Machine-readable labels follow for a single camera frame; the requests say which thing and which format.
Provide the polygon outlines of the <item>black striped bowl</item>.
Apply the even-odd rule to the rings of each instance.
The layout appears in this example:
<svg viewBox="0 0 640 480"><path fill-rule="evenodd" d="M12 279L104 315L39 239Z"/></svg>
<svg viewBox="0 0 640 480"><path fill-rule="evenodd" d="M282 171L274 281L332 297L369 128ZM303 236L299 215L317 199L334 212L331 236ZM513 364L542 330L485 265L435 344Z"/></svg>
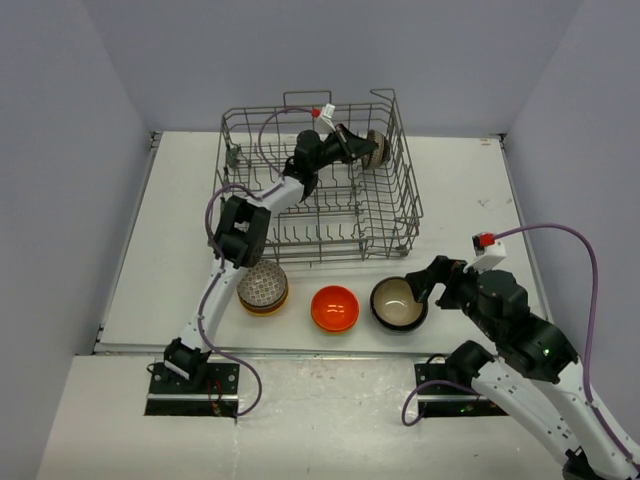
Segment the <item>black striped bowl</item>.
<svg viewBox="0 0 640 480"><path fill-rule="evenodd" d="M390 146L387 138L379 131L369 130L366 139L376 147L361 159L364 171L372 171L383 166L390 157Z"/></svg>

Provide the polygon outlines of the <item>blue floral bowl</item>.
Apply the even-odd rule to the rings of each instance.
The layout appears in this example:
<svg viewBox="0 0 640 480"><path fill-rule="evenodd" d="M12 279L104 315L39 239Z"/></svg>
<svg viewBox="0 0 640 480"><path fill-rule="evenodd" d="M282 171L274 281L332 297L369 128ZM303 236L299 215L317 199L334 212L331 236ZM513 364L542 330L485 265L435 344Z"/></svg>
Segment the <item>blue floral bowl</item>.
<svg viewBox="0 0 640 480"><path fill-rule="evenodd" d="M428 305L417 302L404 277L379 281L369 297L373 318L385 329L408 333L419 328L428 315Z"/></svg>

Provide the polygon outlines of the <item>grey wire dish rack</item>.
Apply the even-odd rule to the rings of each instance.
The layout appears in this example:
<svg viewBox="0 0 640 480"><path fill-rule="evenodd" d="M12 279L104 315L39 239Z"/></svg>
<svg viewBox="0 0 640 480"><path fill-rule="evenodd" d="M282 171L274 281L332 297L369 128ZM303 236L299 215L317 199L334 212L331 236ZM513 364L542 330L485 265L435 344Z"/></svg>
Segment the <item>grey wire dish rack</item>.
<svg viewBox="0 0 640 480"><path fill-rule="evenodd" d="M333 102L333 122L361 138L385 140L373 159L323 168L310 196L270 223L265 258L281 263L399 259L419 235L423 209L414 168L392 89L374 89L367 102L333 101L328 90L294 91L279 106L236 107L221 117L212 216L230 198L270 190L296 138L319 131L313 109Z"/></svg>

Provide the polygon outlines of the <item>orange bowl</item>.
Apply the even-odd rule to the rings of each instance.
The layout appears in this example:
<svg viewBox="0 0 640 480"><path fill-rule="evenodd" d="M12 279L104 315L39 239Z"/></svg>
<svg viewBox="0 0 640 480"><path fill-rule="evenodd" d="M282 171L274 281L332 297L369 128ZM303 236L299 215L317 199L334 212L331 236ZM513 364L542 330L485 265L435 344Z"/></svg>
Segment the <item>orange bowl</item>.
<svg viewBox="0 0 640 480"><path fill-rule="evenodd" d="M340 285L328 285L314 294L310 304L310 314L313 322L357 323L360 305L351 290Z"/></svg>
<svg viewBox="0 0 640 480"><path fill-rule="evenodd" d="M349 332L356 325L356 322L326 323L315 321L314 325L326 334L342 335Z"/></svg>

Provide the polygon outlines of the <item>brown patterned white bowl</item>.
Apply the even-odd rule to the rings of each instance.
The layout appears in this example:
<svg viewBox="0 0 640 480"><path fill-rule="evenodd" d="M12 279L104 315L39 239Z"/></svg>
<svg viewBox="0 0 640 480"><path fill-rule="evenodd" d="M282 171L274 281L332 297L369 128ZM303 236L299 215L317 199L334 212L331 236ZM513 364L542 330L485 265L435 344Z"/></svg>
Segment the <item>brown patterned white bowl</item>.
<svg viewBox="0 0 640 480"><path fill-rule="evenodd" d="M285 271L275 262L259 261L247 270L238 283L236 292L243 298L279 298L288 294L288 279Z"/></svg>

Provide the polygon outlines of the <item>mint green bowl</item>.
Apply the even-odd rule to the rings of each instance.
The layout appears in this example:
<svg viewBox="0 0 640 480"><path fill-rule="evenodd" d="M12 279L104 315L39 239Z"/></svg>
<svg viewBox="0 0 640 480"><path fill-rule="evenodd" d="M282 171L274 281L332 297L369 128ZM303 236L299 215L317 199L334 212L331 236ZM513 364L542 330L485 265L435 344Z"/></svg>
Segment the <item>mint green bowl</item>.
<svg viewBox="0 0 640 480"><path fill-rule="evenodd" d="M267 306L273 303L276 303L278 301L280 301L281 299L286 299L288 298L288 294L284 293L283 295L281 295L279 298L275 299L275 298L243 298L242 296L238 296L238 300L240 302L240 299L242 299L244 302L250 303L252 305L256 305L256 306Z"/></svg>

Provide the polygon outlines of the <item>yellow ribbed bowl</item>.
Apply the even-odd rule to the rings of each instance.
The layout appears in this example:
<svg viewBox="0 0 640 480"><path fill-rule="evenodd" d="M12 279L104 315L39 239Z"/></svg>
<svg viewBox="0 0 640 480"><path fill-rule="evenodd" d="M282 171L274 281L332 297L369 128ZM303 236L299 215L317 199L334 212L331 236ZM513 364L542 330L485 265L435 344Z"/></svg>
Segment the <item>yellow ribbed bowl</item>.
<svg viewBox="0 0 640 480"><path fill-rule="evenodd" d="M242 303L242 307L244 308L245 311L247 311L249 314L254 316L270 316L280 311L285 304L286 302L282 301L280 303L273 304L266 307L257 307L250 304Z"/></svg>

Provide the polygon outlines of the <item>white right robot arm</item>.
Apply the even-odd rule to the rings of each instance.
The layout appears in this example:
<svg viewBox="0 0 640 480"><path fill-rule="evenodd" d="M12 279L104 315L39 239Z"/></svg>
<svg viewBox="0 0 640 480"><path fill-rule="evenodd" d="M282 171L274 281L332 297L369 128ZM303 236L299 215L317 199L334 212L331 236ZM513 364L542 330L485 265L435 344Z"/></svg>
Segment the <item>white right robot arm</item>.
<svg viewBox="0 0 640 480"><path fill-rule="evenodd" d="M405 278L418 301L443 285L437 306L463 313L496 349L466 341L430 370L422 389L446 386L495 403L559 461L566 479L638 478L639 446L594 392L586 358L532 313L511 273L438 256Z"/></svg>

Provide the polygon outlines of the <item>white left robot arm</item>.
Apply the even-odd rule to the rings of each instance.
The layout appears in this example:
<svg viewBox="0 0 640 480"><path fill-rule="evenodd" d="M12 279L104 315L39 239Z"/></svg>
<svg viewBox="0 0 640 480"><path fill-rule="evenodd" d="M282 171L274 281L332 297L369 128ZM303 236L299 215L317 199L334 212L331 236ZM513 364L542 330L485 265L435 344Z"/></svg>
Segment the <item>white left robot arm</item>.
<svg viewBox="0 0 640 480"><path fill-rule="evenodd" d="M205 210L205 232L214 259L210 283L195 314L164 351L164 366L183 391L195 393L208 379L204 365L216 348L207 337L216 331L242 276L254 267L266 247L270 222L307 199L318 184L318 172L336 162L380 160L388 155L384 135L373 130L362 138L339 124L325 138L313 130L298 134L294 154L272 187L253 193L241 184L214 193Z"/></svg>

